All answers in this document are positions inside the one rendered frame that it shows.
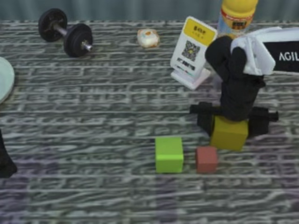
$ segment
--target qr code sign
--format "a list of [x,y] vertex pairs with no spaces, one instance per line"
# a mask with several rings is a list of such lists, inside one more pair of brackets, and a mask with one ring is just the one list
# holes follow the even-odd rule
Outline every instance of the qr code sign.
[[187,41],[182,55],[194,62],[199,50],[199,46],[195,45],[194,43],[191,43],[190,41]]

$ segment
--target dumbbell weight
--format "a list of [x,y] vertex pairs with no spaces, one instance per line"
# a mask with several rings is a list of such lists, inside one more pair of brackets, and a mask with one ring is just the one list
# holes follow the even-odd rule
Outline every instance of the dumbbell weight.
[[42,14],[38,22],[40,36],[47,42],[64,37],[64,51],[70,57],[84,56],[93,49],[93,35],[89,26],[79,23],[67,28],[65,13],[53,8]]

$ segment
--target white plate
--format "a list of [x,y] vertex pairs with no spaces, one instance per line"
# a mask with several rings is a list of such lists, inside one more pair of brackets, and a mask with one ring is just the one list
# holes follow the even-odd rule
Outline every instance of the white plate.
[[3,57],[0,57],[0,104],[6,100],[14,87],[14,69]]

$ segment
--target yellow lid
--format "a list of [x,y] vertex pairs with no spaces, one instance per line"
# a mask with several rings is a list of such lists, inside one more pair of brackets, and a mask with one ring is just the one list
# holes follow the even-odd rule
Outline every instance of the yellow lid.
[[223,0],[222,10],[233,17],[248,17],[254,14],[258,0]]

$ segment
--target gray wood surface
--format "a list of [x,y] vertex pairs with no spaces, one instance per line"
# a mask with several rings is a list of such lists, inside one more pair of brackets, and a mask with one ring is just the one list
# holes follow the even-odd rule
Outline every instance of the gray wood surface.
[[[94,52],[81,59],[45,43],[36,22],[1,24],[0,56],[16,84],[0,127],[19,172],[0,180],[0,224],[298,223],[299,77],[268,77],[256,103],[280,121],[240,153],[220,150],[217,173],[199,175],[194,150],[208,137],[188,108],[220,93],[211,80],[190,91],[170,77],[183,23],[88,24]],[[136,44],[148,27],[157,49]],[[182,136],[182,174],[155,174],[156,136]]]

